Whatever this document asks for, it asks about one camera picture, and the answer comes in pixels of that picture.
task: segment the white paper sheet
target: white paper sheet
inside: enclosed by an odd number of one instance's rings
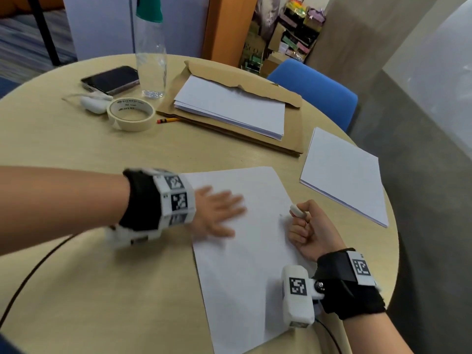
[[[300,182],[388,227],[379,158],[315,128]]]
[[[227,225],[233,239],[193,244],[215,354],[242,354],[280,335],[282,268],[307,266],[286,240],[291,201],[271,167],[186,174],[194,188],[211,184],[245,197],[247,213]]]
[[[175,97],[176,107],[280,140],[285,103],[191,75]]]

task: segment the table surface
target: table surface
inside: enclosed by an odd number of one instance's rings
[[[184,68],[186,59],[168,57],[169,82]],[[398,234],[387,196],[390,226],[383,228],[299,183],[315,127],[352,142],[331,120],[304,101],[305,153],[295,158],[183,122],[157,125],[141,133],[120,132],[110,128],[104,117],[83,111],[78,100],[61,100],[83,91],[81,78],[121,65],[135,67],[134,55],[67,65],[3,98],[0,164],[109,173],[133,166],[175,172],[272,166],[294,203],[315,199],[346,244],[364,254],[386,303],[390,301],[398,271]],[[124,95],[140,97],[140,89]],[[0,257],[0,312],[58,241]],[[346,347],[340,322],[333,315],[325,320]],[[31,278],[2,332],[29,354],[212,353],[192,245],[182,229],[121,252],[108,248],[102,229],[80,235]],[[319,329],[316,332],[318,336],[312,329],[291,330],[251,353],[320,353],[325,339]]]

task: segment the cardboard folder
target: cardboard folder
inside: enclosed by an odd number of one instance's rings
[[[168,116],[185,119],[190,123],[201,125],[228,135],[266,145],[291,155],[303,153],[302,131],[302,97],[263,78],[254,77],[238,70],[221,70],[211,65],[203,65],[195,61],[186,61],[186,67],[177,77],[158,106],[157,111]],[[227,87],[238,87],[246,92],[285,102],[284,136],[281,141],[240,128],[219,120],[198,116],[174,107],[174,98],[183,87],[190,75],[221,83]]]

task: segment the black phone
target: black phone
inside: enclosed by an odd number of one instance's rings
[[[121,93],[139,84],[138,71],[124,65],[109,71],[94,74],[80,80],[82,86],[90,91],[103,92],[110,96]]]

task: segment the clear plastic bottle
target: clear plastic bottle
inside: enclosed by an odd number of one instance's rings
[[[138,0],[134,25],[134,47],[143,95],[164,96],[167,54],[162,25],[161,0]]]

